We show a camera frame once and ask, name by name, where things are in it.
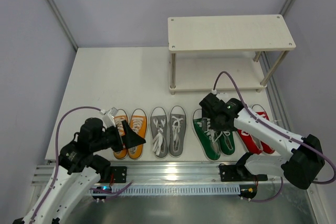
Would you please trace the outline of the orange sneaker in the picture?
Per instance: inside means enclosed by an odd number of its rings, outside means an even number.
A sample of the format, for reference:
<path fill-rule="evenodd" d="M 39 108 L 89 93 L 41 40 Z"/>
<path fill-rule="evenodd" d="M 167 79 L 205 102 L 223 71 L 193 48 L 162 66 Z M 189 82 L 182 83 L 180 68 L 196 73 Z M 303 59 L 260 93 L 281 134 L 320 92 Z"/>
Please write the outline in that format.
<path fill-rule="evenodd" d="M 147 131 L 147 116 L 142 109 L 133 111 L 130 119 L 131 129 L 140 137 L 145 138 Z M 139 159 L 143 153 L 143 144 L 128 149 L 128 155 L 131 159 Z"/>
<path fill-rule="evenodd" d="M 119 109 L 116 116 L 114 117 L 114 121 L 118 128 L 119 135 L 124 136 L 124 129 L 123 129 L 122 122 L 123 121 L 128 122 L 128 116 L 127 116 L 126 111 L 123 109 Z M 118 151 L 118 152 L 113 152 L 113 155 L 116 159 L 124 159 L 127 156 L 127 154 L 128 154 L 128 151 L 124 145 L 123 145 L 123 150 Z"/>

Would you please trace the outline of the green sneaker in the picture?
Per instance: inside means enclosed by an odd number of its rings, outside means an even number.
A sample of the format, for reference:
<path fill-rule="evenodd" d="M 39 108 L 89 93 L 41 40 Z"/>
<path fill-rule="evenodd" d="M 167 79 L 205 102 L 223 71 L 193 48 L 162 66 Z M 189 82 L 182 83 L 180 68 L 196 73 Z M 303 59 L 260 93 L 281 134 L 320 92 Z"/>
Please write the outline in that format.
<path fill-rule="evenodd" d="M 208 160 L 216 161 L 220 158 L 220 149 L 218 136 L 214 130 L 210 128 L 211 122 L 209 118 L 202 117 L 202 110 L 197 109 L 192 117 L 194 133 L 199 140 L 203 152 Z"/>
<path fill-rule="evenodd" d="M 220 150 L 225 155 L 232 155 L 235 152 L 235 143 L 231 131 L 222 131 L 219 137 Z"/>

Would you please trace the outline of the grey sneaker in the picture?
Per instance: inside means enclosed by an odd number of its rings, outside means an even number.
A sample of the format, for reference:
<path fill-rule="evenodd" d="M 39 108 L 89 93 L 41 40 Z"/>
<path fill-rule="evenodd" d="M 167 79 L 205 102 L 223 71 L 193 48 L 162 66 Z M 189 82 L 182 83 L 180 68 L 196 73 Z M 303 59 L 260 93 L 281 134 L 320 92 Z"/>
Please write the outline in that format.
<path fill-rule="evenodd" d="M 184 109 L 176 105 L 169 114 L 169 152 L 173 157 L 179 157 L 183 153 L 184 139 L 186 133 L 186 113 Z"/>
<path fill-rule="evenodd" d="M 157 158 L 165 158 L 168 154 L 167 115 L 162 107 L 156 107 L 150 115 L 152 134 L 152 152 Z"/>

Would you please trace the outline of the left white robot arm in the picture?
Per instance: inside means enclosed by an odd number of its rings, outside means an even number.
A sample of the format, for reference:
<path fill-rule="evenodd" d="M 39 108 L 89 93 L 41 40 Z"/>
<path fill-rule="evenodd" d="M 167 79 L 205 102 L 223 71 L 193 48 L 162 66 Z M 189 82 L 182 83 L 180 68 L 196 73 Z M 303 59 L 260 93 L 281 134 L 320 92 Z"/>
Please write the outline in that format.
<path fill-rule="evenodd" d="M 99 118 L 86 119 L 74 139 L 61 149 L 51 178 L 32 210 L 14 223 L 60 223 L 94 184 L 109 181 L 113 167 L 97 152 L 146 143 L 126 121 L 122 126 L 124 136 L 115 125 L 104 127 Z"/>

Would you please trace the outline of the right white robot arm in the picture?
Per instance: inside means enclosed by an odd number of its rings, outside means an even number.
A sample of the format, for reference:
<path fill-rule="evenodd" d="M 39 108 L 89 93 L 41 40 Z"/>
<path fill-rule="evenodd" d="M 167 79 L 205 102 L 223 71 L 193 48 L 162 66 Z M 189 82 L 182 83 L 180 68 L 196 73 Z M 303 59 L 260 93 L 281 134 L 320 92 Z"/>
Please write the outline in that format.
<path fill-rule="evenodd" d="M 280 156 L 248 153 L 237 162 L 253 175 L 284 177 L 299 189 L 308 189 L 325 165 L 322 147 L 313 135 L 303 137 L 261 117 L 246 104 L 231 98 L 227 102 L 209 93 L 200 103 L 202 114 L 214 131 L 244 131 L 269 145 Z"/>

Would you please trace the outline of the white two-tier shoe shelf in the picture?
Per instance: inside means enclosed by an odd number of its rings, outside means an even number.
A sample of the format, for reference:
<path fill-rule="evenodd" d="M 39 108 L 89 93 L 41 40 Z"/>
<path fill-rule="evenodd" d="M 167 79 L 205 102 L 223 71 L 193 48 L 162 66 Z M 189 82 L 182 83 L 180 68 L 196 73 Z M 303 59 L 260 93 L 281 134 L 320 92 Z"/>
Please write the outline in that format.
<path fill-rule="evenodd" d="M 170 93 L 209 91 L 221 71 L 260 92 L 296 48 L 282 15 L 170 17 Z"/>

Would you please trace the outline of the left red sneaker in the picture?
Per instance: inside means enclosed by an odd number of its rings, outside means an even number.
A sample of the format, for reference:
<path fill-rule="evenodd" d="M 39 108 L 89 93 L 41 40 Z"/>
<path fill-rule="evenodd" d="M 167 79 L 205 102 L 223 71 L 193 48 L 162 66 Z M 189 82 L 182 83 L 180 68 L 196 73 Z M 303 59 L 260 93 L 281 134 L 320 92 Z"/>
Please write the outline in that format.
<path fill-rule="evenodd" d="M 254 138 L 252 135 L 242 130 L 237 130 L 237 132 L 248 152 L 253 154 L 261 154 L 263 152 L 263 147 L 259 139 Z"/>

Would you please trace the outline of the red sneaker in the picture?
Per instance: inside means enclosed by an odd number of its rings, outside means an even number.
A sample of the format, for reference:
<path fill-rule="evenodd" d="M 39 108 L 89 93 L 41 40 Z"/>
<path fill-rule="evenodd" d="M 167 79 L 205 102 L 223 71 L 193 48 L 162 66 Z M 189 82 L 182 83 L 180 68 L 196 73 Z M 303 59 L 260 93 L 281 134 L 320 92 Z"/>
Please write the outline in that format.
<path fill-rule="evenodd" d="M 242 130 L 237 130 L 237 132 L 248 152 L 253 154 L 261 154 L 263 152 L 263 147 L 259 139 L 254 138 L 252 135 Z"/>
<path fill-rule="evenodd" d="M 266 120 L 269 120 L 266 110 L 260 104 L 254 104 L 251 109 Z M 252 135 L 255 144 L 266 154 L 273 154 L 275 150 L 260 139 Z"/>

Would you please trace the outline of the right red sneaker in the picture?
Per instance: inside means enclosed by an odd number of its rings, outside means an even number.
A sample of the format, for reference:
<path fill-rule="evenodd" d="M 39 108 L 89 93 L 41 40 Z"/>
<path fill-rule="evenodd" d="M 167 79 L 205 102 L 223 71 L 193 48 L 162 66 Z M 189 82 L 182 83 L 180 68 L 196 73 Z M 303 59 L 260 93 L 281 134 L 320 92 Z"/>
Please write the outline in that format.
<path fill-rule="evenodd" d="M 251 109 L 266 120 L 269 120 L 266 110 L 260 104 L 254 104 Z M 260 139 L 252 135 L 255 144 L 266 154 L 273 154 L 275 150 Z"/>

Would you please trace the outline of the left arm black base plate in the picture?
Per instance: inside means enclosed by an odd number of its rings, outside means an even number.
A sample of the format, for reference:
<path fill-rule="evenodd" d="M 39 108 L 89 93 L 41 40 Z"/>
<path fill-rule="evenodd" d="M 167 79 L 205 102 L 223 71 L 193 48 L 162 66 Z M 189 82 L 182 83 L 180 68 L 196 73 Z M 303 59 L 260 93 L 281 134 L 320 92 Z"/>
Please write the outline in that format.
<path fill-rule="evenodd" d="M 124 184 L 127 181 L 127 167 L 126 166 L 111 166 L 109 171 L 110 184 Z"/>

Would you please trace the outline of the aluminium mounting rail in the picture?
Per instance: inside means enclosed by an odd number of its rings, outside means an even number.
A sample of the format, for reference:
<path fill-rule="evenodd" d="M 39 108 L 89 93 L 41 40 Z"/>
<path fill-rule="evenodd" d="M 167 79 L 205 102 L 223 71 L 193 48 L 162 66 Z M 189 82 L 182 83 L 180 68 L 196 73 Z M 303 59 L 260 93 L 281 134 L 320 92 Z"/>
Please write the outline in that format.
<path fill-rule="evenodd" d="M 133 184 L 210 184 L 220 183 L 219 165 L 234 162 L 132 162 L 115 161 L 112 166 L 126 166 L 125 183 Z M 50 180 L 55 162 L 37 165 L 31 186 L 45 186 Z"/>

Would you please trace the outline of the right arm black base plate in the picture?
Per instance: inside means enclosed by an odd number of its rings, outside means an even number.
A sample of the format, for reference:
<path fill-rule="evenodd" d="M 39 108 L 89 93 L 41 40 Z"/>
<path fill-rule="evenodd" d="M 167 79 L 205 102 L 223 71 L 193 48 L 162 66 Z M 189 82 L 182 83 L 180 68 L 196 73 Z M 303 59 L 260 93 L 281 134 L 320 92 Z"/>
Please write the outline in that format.
<path fill-rule="evenodd" d="M 268 180 L 267 175 L 253 175 L 243 166 L 220 164 L 218 168 L 221 182 L 264 182 Z"/>

